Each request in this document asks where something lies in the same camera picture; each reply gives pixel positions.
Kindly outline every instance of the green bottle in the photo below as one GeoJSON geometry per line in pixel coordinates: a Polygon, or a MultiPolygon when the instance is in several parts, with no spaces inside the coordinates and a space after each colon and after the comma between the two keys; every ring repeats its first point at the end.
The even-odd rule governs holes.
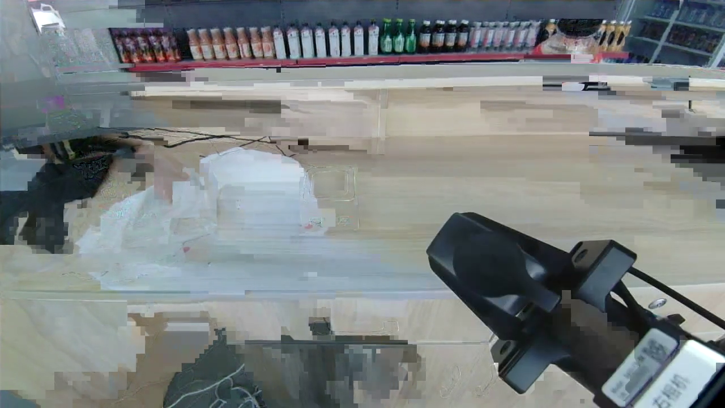
{"type": "Polygon", "coordinates": [[[393,52],[402,54],[405,49],[405,34],[403,34],[403,19],[395,20],[395,37],[393,37],[393,52]]]}
{"type": "Polygon", "coordinates": [[[393,52],[393,36],[390,34],[390,19],[383,19],[383,35],[380,36],[380,53],[390,54],[393,52]]]}
{"type": "Polygon", "coordinates": [[[405,36],[405,54],[415,54],[417,45],[415,40],[415,20],[411,18],[408,20],[408,34],[405,36]]]}

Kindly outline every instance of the red shelf edge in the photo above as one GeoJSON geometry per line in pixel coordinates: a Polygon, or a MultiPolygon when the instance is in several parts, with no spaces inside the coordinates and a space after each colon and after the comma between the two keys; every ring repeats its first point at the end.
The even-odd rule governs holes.
{"type": "MultiPolygon", "coordinates": [[[[596,60],[624,59],[627,52],[603,52],[594,56],[596,60]]],[[[570,60],[571,54],[524,54],[524,53],[484,53],[484,54],[416,54],[379,57],[346,58],[309,58],[299,60],[226,60],[226,61],[182,61],[137,64],[128,68],[129,72],[161,72],[174,70],[193,70],[195,68],[302,68],[348,65],[375,65],[415,62],[485,62],[500,60],[570,60]]]]}

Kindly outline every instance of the cabinet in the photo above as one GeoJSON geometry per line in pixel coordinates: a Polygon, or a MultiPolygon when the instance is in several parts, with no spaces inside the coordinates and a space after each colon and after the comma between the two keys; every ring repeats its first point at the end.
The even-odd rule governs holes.
{"type": "Polygon", "coordinates": [[[725,52],[724,0],[634,0],[622,7],[632,20],[626,46],[636,60],[718,68],[725,52]]]}

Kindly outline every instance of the white bottle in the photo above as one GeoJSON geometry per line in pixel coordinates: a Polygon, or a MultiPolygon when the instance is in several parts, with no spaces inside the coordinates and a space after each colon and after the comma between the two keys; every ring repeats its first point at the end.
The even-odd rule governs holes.
{"type": "Polygon", "coordinates": [[[289,45],[289,57],[293,60],[300,58],[299,30],[294,25],[290,25],[287,29],[287,44],[289,45]]]}
{"type": "Polygon", "coordinates": [[[350,27],[348,27],[347,22],[342,23],[342,28],[340,28],[340,54],[342,57],[349,57],[352,55],[352,44],[350,43],[350,40],[350,27]]]}
{"type": "Polygon", "coordinates": [[[469,52],[476,52],[479,50],[479,46],[481,45],[481,34],[482,33],[483,33],[483,28],[481,27],[481,22],[474,21],[473,29],[471,30],[471,37],[469,38],[469,42],[468,42],[468,51],[469,52]]]}
{"type": "Polygon", "coordinates": [[[352,29],[352,40],[353,40],[353,51],[356,57],[362,57],[365,55],[365,29],[361,22],[355,23],[355,28],[352,29]]]}
{"type": "Polygon", "coordinates": [[[327,58],[327,42],[325,39],[325,29],[322,24],[318,23],[315,27],[315,49],[317,49],[318,58],[327,58]]]}
{"type": "Polygon", "coordinates": [[[275,26],[272,30],[272,38],[274,38],[274,52],[278,60],[287,59],[287,50],[284,48],[284,33],[282,30],[275,26]]]}
{"type": "Polygon", "coordinates": [[[378,54],[378,41],[380,40],[380,28],[375,24],[375,20],[370,21],[368,26],[368,55],[378,54]]]}
{"type": "Polygon", "coordinates": [[[328,29],[328,36],[330,37],[330,57],[340,56],[340,30],[337,28],[335,23],[330,24],[328,29]]]}
{"type": "Polygon", "coordinates": [[[299,37],[302,39],[302,58],[315,57],[315,43],[312,39],[312,29],[309,25],[303,24],[299,31],[299,37]]]}

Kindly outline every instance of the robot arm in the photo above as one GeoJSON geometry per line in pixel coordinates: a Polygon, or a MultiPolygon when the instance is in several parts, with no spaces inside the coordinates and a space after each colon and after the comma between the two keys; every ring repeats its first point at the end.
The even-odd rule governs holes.
{"type": "Polygon", "coordinates": [[[476,213],[456,213],[428,250],[433,272],[498,337],[499,377],[526,392],[550,365],[600,407],[706,407],[723,386],[723,341],[703,342],[679,315],[642,308],[630,273],[725,329],[725,322],[633,267],[612,240],[568,253],[476,213]],[[624,303],[616,300],[615,293],[624,303]]]}

